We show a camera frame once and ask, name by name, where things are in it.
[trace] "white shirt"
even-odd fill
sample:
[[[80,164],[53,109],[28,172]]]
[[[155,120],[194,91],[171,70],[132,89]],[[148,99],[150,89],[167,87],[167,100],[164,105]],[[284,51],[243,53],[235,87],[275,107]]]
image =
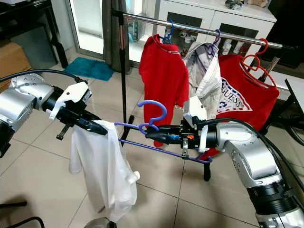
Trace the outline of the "white shirt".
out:
[[[209,43],[193,42],[184,63],[189,71],[189,97],[197,96],[207,110],[208,119],[215,118],[221,95],[218,48],[207,53]]]
[[[132,172],[125,158],[114,123],[96,122],[108,131],[107,135],[74,126],[69,170],[76,174],[83,167],[93,207],[100,211],[105,206],[109,220],[117,222],[135,204],[140,176]]]

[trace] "cabinet door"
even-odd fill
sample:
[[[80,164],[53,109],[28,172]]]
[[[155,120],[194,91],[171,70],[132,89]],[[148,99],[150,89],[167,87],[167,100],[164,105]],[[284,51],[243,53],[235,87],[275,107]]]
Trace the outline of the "cabinet door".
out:
[[[174,23],[190,25],[208,29],[210,27],[215,11],[172,1],[161,0],[159,19],[173,20]],[[163,37],[169,33],[171,27],[158,26],[157,33]],[[203,42],[206,39],[205,34],[186,32],[174,29],[171,41],[180,48],[180,53],[186,55],[189,47],[194,41]]]
[[[219,29],[221,32],[251,38],[266,38],[273,24],[273,22],[269,21],[216,11],[210,29]],[[214,40],[214,36],[207,36],[206,38],[206,42],[209,43],[212,43]],[[261,46],[221,38],[218,47],[220,55],[229,53],[246,56],[255,54]]]

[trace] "curtain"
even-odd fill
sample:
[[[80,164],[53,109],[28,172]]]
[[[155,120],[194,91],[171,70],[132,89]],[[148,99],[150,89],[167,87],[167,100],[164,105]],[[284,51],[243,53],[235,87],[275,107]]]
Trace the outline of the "curtain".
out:
[[[121,72],[119,57],[119,25],[118,17],[112,17],[111,9],[126,12],[125,0],[103,0],[102,21],[104,34],[104,60],[115,71]],[[125,31],[125,70],[130,71],[129,35],[127,20],[124,20]]]

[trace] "blue rug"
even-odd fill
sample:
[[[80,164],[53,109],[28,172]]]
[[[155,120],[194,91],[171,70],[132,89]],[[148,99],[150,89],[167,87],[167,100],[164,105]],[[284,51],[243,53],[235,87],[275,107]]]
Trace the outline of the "blue rug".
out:
[[[87,58],[76,58],[65,69],[65,72],[77,75],[109,81],[114,73],[105,62],[91,60]]]

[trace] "metal rail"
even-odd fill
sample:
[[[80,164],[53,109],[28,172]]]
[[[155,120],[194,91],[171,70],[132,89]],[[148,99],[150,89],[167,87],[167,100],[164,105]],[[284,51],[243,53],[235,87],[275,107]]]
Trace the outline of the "metal rail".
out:
[[[170,22],[167,22],[167,21],[164,21],[164,20],[158,20],[158,19],[154,19],[154,18],[148,18],[148,17],[138,16],[138,15],[129,14],[129,13],[122,13],[122,15],[126,19],[141,20],[141,21],[144,21],[144,22],[147,22],[147,23],[150,23],[150,24],[162,25],[162,26],[166,26],[166,27],[171,26]],[[213,31],[213,30],[205,29],[205,28],[198,28],[198,27],[183,25],[183,24],[178,24],[178,23],[173,23],[173,26],[174,26],[175,29],[182,29],[182,30],[185,30],[185,31],[197,32],[197,33],[212,35],[212,36],[215,36],[215,37],[219,35],[217,31]],[[257,44],[257,45],[261,45],[261,46],[266,45],[266,42],[264,42],[262,40],[259,40],[259,39],[239,36],[239,35],[226,33],[226,32],[220,32],[220,37],[221,38],[229,38],[229,39],[237,40],[237,41],[242,41],[242,42],[250,43],[250,44]],[[275,49],[281,49],[283,47],[285,47],[287,49],[294,49],[293,47],[288,47],[288,46],[286,47],[286,46],[283,46],[282,44],[277,44],[277,43],[273,43],[273,42],[269,42],[268,47],[275,48]]]

